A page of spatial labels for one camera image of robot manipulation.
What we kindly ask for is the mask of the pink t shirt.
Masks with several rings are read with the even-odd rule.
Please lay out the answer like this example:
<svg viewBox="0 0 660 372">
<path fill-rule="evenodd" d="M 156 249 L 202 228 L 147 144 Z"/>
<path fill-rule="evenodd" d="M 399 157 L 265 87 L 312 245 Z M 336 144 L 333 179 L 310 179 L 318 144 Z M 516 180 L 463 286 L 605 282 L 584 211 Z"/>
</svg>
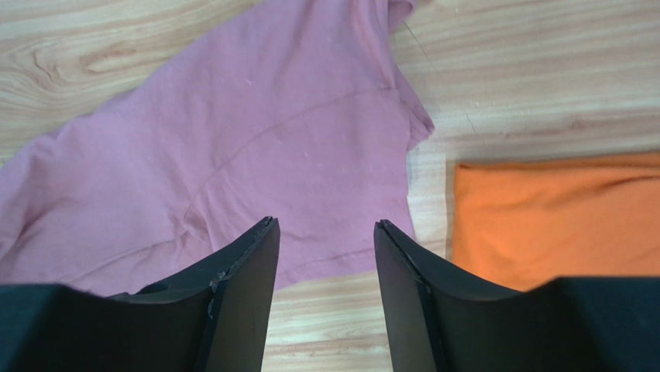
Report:
<svg viewBox="0 0 660 372">
<path fill-rule="evenodd" d="M 413 230 L 434 123 L 395 64 L 413 1 L 265 1 L 1 169 L 1 281 L 136 292 L 280 221 L 276 288 L 373 270 Z"/>
</svg>

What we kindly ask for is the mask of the folded orange t shirt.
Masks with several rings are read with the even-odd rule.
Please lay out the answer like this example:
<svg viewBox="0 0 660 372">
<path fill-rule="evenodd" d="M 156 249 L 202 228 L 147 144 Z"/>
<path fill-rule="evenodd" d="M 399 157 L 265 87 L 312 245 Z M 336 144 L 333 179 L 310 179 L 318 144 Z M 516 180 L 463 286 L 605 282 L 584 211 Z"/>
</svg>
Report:
<svg viewBox="0 0 660 372">
<path fill-rule="evenodd" d="M 458 164 L 454 200 L 453 262 L 488 281 L 659 273 L 656 152 Z"/>
</svg>

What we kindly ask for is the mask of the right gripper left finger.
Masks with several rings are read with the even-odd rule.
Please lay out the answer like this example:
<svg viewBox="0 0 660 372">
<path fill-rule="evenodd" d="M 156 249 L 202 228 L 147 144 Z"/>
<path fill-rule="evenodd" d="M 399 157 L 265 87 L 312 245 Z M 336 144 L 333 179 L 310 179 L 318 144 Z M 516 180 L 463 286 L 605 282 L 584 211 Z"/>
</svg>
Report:
<svg viewBox="0 0 660 372">
<path fill-rule="evenodd" d="M 256 371 L 280 250 L 266 217 L 228 246 L 147 285 L 117 294 L 129 305 L 111 371 Z"/>
</svg>

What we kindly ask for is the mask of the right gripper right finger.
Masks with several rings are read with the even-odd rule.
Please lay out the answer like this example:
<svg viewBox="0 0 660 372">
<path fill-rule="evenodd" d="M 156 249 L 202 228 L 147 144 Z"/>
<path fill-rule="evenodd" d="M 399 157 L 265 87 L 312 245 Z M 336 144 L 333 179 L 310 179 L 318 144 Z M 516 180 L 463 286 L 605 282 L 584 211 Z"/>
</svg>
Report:
<svg viewBox="0 0 660 372">
<path fill-rule="evenodd" d="M 375 224 L 373 241 L 395 371 L 451 369 L 438 299 L 482 301 L 516 293 L 427 250 L 389 220 Z"/>
</svg>

